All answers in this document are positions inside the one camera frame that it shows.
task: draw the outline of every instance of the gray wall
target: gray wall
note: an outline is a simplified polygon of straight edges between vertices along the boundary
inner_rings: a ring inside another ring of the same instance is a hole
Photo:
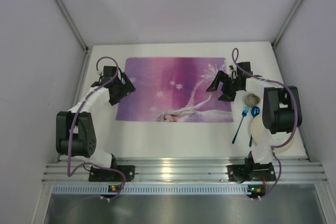
[[[0,0],[0,223],[29,223],[82,57],[53,0]]]
[[[297,85],[308,148],[323,163],[336,195],[336,0],[305,0],[277,49]]]
[[[272,41],[295,0],[63,0],[96,44]]]

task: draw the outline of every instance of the metal strip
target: metal strip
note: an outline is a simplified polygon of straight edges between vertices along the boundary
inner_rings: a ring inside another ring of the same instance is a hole
[[[73,31],[75,37],[78,40],[78,43],[80,44],[80,46],[82,47],[82,49],[84,51],[87,51],[88,47],[86,46],[86,43],[84,42],[81,34],[79,33],[74,21],[72,20],[67,8],[65,7],[64,3],[62,0],[55,0],[60,11],[62,12],[64,18],[66,19],[67,23],[69,24],[71,30]]]
[[[336,204],[333,193],[328,185],[315,185],[317,195],[325,216],[327,224],[336,223]]]
[[[274,42],[272,43],[273,48],[277,48],[281,38],[283,37],[285,31],[287,30],[287,28],[289,27],[291,21],[293,20],[295,14],[297,13],[297,11],[299,10],[300,6],[302,5],[304,0],[296,0],[295,4],[293,5],[291,11],[289,12],[288,16],[285,19],[285,22],[283,23],[283,25],[281,26],[280,30],[277,33],[277,36],[274,40]]]
[[[52,184],[42,185],[31,224],[44,223],[53,187]]]
[[[55,185],[53,194],[114,195],[109,185]],[[122,195],[248,195],[247,185],[131,185]]]
[[[134,184],[231,184],[228,180],[227,165],[242,164],[242,159],[118,159],[118,164],[135,165]],[[66,162],[47,165],[43,183],[86,184],[89,173],[82,167],[72,177],[66,174]],[[279,166],[274,165],[276,173]],[[284,160],[282,163],[281,184],[316,184],[327,183],[323,167],[320,163],[307,161]]]
[[[76,85],[75,85],[75,92],[74,92],[74,95],[71,99],[71,105],[70,105],[71,107],[75,106],[77,104],[77,102],[80,100],[80,96],[81,96],[81,93],[82,93],[82,90],[83,90],[83,84],[84,84],[84,81],[85,81],[86,73],[87,73],[88,68],[89,68],[91,54],[92,54],[92,49],[88,48],[88,51],[84,55],[82,65],[80,67],[80,71],[79,71],[78,78],[77,78]]]

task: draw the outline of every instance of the white tabletop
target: white tabletop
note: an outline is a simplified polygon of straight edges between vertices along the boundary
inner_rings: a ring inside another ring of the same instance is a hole
[[[94,46],[85,78],[82,97],[91,84],[99,79],[96,62],[103,56],[114,58],[124,70],[130,57],[225,57],[231,64],[232,49],[239,49],[239,60],[250,61],[254,74],[282,81],[280,71],[269,42],[230,42],[192,44],[147,44]],[[112,65],[102,60],[100,66]],[[251,151],[248,115],[241,125],[238,138],[233,136],[240,123],[245,91],[239,91],[232,102],[233,123],[161,123],[117,121],[118,105],[106,103],[93,117],[98,146],[116,157],[245,157]],[[297,132],[290,149],[280,157],[303,157],[306,152]]]

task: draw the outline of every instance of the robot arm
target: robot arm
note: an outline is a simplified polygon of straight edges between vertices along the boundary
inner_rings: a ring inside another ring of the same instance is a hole
[[[57,114],[56,150],[59,154],[68,155],[71,124],[75,114],[80,110],[73,130],[71,156],[102,167],[116,168],[116,157],[97,146],[97,141],[99,140],[96,138],[92,120],[92,115],[99,107],[107,102],[111,105],[115,105],[120,102],[123,97],[135,91],[135,87],[131,81],[126,74],[121,71],[121,79],[116,77],[110,84],[97,89],[97,87],[110,81],[116,74],[116,71],[120,71],[120,69],[112,66],[104,66],[99,81],[93,83],[88,92],[88,94],[93,92],[90,97],[85,100],[86,95],[85,98],[69,111],[62,111]]]
[[[219,97],[221,101],[232,102],[235,100],[236,92],[245,90],[252,92],[263,98],[263,114],[262,122],[265,130],[262,134],[260,143],[249,153],[245,158],[244,165],[229,165],[229,181],[243,183],[244,181],[276,181],[276,185],[280,176],[275,176],[272,158],[274,157],[279,163],[279,159],[273,153],[274,148],[279,148],[286,145],[294,134],[296,127],[302,123],[302,114],[300,107],[300,99],[298,89],[296,87],[278,86],[278,82],[262,79],[260,76],[254,76],[251,72],[250,62],[241,62],[237,64],[237,75],[233,78],[223,71],[219,71],[211,83],[207,92],[212,92],[218,89],[219,83],[223,86],[221,91],[223,95]],[[292,132],[291,137],[283,144],[272,146],[270,139],[278,132]],[[259,198],[266,193],[263,187],[251,187],[251,198]]]

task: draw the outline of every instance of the purple cable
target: purple cable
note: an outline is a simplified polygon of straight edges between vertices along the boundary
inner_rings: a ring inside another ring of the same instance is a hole
[[[235,51],[237,51],[237,57],[235,59],[234,57],[234,53]],[[254,76],[253,74],[250,74],[249,72],[245,71],[243,68],[241,68],[238,63],[237,63],[237,60],[238,60],[238,56],[239,56],[239,50],[238,48],[234,48],[232,50],[232,60],[234,62],[234,64],[236,65],[236,67],[242,71],[244,74],[250,76],[250,77],[253,77],[255,79],[258,79],[258,80],[265,80],[264,78],[262,77],[258,77],[258,76]],[[278,177],[276,178],[274,184],[271,186],[271,188],[261,197],[261,199],[264,199],[267,195],[269,195],[269,193],[271,191],[274,190],[275,186],[278,184],[279,180],[280,180],[280,176],[281,176],[281,173],[282,173],[282,167],[281,167],[281,162],[280,162],[280,159],[278,159],[278,157],[275,155],[275,152],[274,152],[274,149],[277,149],[277,148],[281,148],[281,147],[284,147],[285,145],[287,145],[294,137],[294,134],[295,134],[295,131],[296,131],[296,128],[297,128],[297,125],[298,125],[298,106],[296,104],[296,100],[295,100],[295,97],[294,97],[294,94],[293,92],[289,89],[289,87],[287,87],[285,84],[279,82],[279,81],[272,81],[272,80],[265,80],[266,82],[270,82],[270,83],[275,83],[277,85],[280,85],[282,87],[284,87],[286,89],[286,91],[289,93],[290,95],[290,100],[293,104],[293,109],[294,109],[294,127],[293,127],[293,131],[292,133],[290,134],[289,138],[282,144],[280,145],[272,145],[271,146],[271,150],[272,150],[272,154],[273,154],[273,157],[275,158],[276,161],[278,161],[279,163],[279,173],[278,173]]]
[[[115,63],[115,66],[117,68],[117,71],[115,72],[114,76],[107,82],[105,82],[104,84],[102,84],[101,86],[95,88],[93,91],[91,91],[90,93],[87,94],[87,96],[84,98],[84,101],[82,102],[82,104],[80,105],[80,107],[78,108],[75,116],[73,117],[73,120],[72,120],[72,124],[71,124],[71,128],[70,128],[70,135],[69,135],[69,144],[68,144],[68,167],[67,167],[67,175],[68,177],[71,177],[75,171],[78,169],[78,167],[76,167],[72,172],[71,172],[71,149],[72,149],[72,138],[74,136],[74,129],[75,129],[75,126],[76,126],[76,121],[77,121],[77,118],[78,118],[78,115],[80,113],[80,111],[82,110],[82,108],[84,107],[86,101],[90,98],[90,96],[92,96],[96,91],[98,91],[99,89],[105,87],[106,85],[110,84],[112,81],[114,81],[114,79],[117,77],[118,75],[118,69],[119,69],[119,66],[118,66],[118,63],[116,62],[116,60],[114,60],[113,58],[111,57],[108,57],[108,56],[105,56],[105,57],[102,57],[100,58],[98,61],[97,61],[97,64],[96,64],[96,68],[98,68],[98,63],[102,60],[102,59],[110,59],[110,60],[113,60],[114,63]]]

